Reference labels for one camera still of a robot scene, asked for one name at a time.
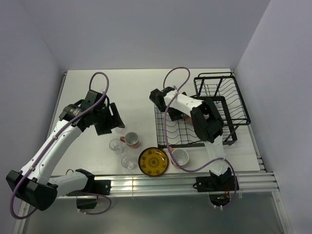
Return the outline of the pink mug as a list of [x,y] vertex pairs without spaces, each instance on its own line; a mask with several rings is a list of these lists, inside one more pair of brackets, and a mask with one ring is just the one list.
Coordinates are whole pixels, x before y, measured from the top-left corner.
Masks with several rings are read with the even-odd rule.
[[172,153],[172,155],[174,156],[174,159],[180,165],[178,167],[177,164],[173,161],[172,157],[170,156],[171,164],[176,168],[181,169],[189,161],[189,154],[184,149],[180,149],[180,148],[174,149],[172,147],[169,147],[169,153]]
[[139,147],[139,137],[134,132],[129,132],[125,136],[121,136],[119,139],[132,149],[137,149]]

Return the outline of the red floral patterned bowl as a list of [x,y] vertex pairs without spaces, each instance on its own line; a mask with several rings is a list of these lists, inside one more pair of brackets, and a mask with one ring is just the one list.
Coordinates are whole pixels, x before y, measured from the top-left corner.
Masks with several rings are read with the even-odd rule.
[[193,125],[193,121],[192,121],[192,118],[188,115],[185,116],[185,120],[186,122],[188,122],[190,125]]

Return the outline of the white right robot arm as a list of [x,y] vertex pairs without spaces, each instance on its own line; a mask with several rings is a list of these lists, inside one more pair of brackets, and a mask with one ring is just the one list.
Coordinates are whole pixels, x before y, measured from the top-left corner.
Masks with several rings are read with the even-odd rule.
[[222,190],[228,184],[227,177],[231,177],[235,171],[225,158],[222,139],[224,122],[214,102],[210,98],[199,100],[189,97],[172,87],[162,91],[153,90],[149,99],[165,116],[171,108],[191,118],[195,134],[204,143],[209,161],[197,169],[189,170],[178,163],[172,152],[169,154],[176,166],[188,173],[210,166],[209,172],[213,175],[211,185],[216,190]]

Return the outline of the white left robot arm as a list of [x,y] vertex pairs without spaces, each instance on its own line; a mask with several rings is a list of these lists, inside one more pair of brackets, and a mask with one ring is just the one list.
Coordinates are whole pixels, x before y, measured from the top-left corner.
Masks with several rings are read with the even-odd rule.
[[110,134],[116,127],[125,127],[116,104],[93,90],[88,91],[85,99],[66,106],[54,130],[35,156],[19,171],[8,173],[6,181],[13,192],[11,200],[17,197],[44,211],[59,196],[71,192],[91,194],[95,188],[95,176],[84,169],[51,178],[64,153],[90,126],[95,127],[99,136]]

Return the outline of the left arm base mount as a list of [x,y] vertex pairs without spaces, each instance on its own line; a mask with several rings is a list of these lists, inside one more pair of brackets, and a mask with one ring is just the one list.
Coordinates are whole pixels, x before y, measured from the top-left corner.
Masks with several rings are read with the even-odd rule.
[[[108,197],[110,194],[111,180],[95,180],[90,188],[83,189],[82,191],[73,191],[66,196],[76,197],[76,207],[78,212],[85,215],[100,215],[107,212],[111,206],[112,201]],[[97,205],[106,205],[106,203],[100,203],[99,198],[104,198],[108,201],[108,205],[105,210],[100,212],[92,212]]]

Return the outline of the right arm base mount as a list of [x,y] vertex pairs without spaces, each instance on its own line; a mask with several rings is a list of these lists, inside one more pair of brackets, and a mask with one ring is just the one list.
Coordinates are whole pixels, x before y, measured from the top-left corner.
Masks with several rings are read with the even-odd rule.
[[239,190],[238,182],[235,182],[233,175],[216,176],[198,176],[193,188],[199,193],[204,192],[221,192],[220,194],[209,195],[209,199],[213,205],[224,206],[231,201],[231,192]]

